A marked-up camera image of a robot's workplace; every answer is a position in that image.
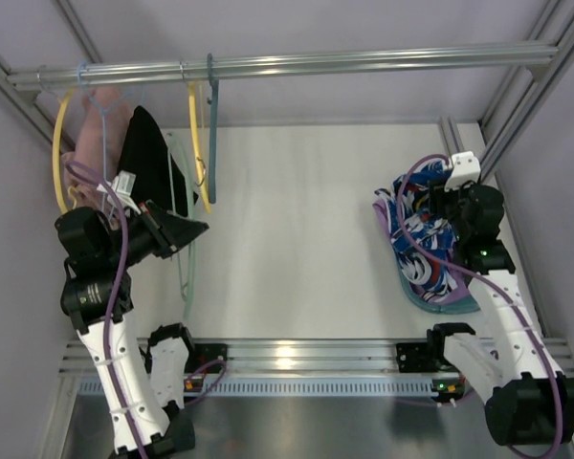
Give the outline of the blue red white patterned trousers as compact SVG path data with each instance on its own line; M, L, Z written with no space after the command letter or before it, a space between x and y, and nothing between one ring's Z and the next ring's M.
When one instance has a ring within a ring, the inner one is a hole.
M450 262L455 236L448 221L430 212L431 184L446 179L444 162L430 157L410 176L400 175L374 191L377 221L393 251L403 290L420 309L455 314L469 294Z

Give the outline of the mint green plastic hanger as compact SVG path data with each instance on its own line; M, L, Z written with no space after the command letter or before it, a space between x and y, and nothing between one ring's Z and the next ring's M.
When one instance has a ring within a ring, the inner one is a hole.
M174 160L184 176L185 183L182 185L183 196L187 203L187 217L195 216L194 204L194 176L189 165L186 149L181 138L171 131L166 133L169 159ZM183 301L183 322L188 321L194 302L195 268L196 268L196 245L194 242L188 245L188 254L176 255L179 279L179 293Z

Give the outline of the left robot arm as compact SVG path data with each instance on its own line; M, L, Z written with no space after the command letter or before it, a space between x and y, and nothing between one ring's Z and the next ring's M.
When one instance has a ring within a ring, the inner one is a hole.
M162 326L141 351L128 268L149 255L166 259L206 232L208 224L147 200L111 229L103 213L75 208L55 222L67 252L60 298L96 368L114 432L114 458L169 458L195 447L184 411L183 374L194 349L181 322Z

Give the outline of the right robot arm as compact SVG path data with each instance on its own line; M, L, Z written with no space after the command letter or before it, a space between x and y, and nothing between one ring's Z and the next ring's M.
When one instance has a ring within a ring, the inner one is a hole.
M454 189L434 185L430 212L453 230L453 262L468 281L496 349L487 351L472 327L451 325L441 335L440 359L458 369L480 397L497 444L555 448L570 442L574 377L551 356L523 304L516 266L499 236L501 192L472 181Z

